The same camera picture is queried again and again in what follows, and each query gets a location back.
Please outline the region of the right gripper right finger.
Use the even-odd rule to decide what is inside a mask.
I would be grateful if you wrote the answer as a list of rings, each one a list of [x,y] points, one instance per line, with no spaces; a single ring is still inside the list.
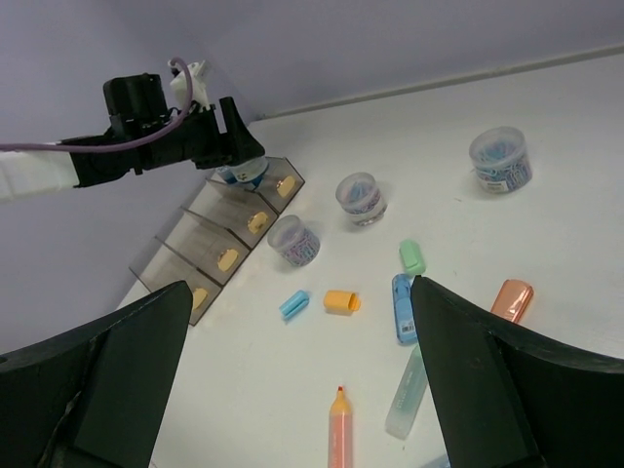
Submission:
[[[620,467],[623,362],[499,318],[427,278],[413,318],[453,467]]]

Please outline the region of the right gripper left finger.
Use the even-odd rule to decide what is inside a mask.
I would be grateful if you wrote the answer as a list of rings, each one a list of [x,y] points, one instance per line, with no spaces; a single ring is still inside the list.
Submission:
[[[2,355],[2,466],[148,466],[192,302],[174,282]]]

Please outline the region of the blue lid jar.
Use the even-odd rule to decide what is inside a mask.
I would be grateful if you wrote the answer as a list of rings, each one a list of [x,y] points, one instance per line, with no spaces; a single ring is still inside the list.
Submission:
[[[256,189],[262,183],[269,162],[265,156],[251,159],[239,166],[222,166],[215,173],[227,184],[239,184]]]

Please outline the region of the clear paperclip jar small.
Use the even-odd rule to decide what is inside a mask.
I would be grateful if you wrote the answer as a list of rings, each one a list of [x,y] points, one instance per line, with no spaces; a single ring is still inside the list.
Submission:
[[[321,247],[318,236],[294,214],[275,222],[268,233],[267,242],[276,253],[296,267],[313,261]]]

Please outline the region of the blue highlighter with cap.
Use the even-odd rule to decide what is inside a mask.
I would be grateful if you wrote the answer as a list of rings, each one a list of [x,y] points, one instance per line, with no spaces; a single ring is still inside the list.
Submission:
[[[392,279],[393,313],[396,336],[400,344],[415,344],[418,340],[410,299],[410,277],[398,274]]]

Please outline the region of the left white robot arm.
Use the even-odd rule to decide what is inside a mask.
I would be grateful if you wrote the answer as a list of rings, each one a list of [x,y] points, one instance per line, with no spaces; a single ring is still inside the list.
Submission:
[[[236,181],[258,185],[269,163],[233,97],[208,103],[205,87],[192,80],[186,94],[182,75],[172,82],[187,110],[166,104],[157,74],[107,81],[103,94],[110,126],[100,136],[62,140],[46,150],[1,154],[1,198],[86,188],[190,161],[199,170],[228,169]]]

